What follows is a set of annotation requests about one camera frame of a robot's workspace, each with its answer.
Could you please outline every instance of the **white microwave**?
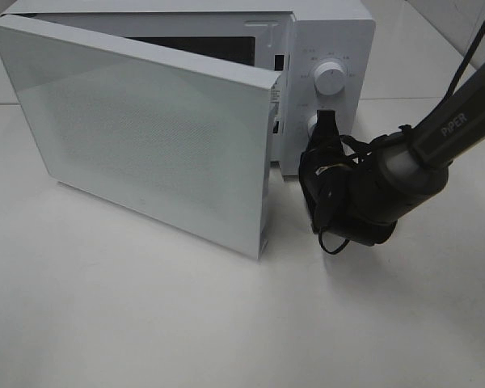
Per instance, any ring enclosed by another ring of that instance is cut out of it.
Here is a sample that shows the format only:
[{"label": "white microwave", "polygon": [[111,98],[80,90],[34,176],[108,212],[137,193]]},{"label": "white microwave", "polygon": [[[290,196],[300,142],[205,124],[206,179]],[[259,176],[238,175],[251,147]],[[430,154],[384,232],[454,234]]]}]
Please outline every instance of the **white microwave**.
[{"label": "white microwave", "polygon": [[51,176],[258,257],[270,162],[297,174],[318,110],[350,133],[374,28],[359,0],[18,0],[0,57]]}]

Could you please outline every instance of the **white tabletop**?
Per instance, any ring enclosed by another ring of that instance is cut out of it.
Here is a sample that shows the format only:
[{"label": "white tabletop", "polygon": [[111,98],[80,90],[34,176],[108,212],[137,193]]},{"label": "white tabletop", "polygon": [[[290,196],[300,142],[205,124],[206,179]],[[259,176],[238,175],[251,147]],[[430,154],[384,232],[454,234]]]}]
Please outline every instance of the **white tabletop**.
[{"label": "white tabletop", "polygon": [[[361,139],[438,102],[376,96]],[[485,142],[387,244],[336,258],[297,181],[274,170],[270,190],[257,263],[56,183],[0,105],[0,386],[485,387]]]}]

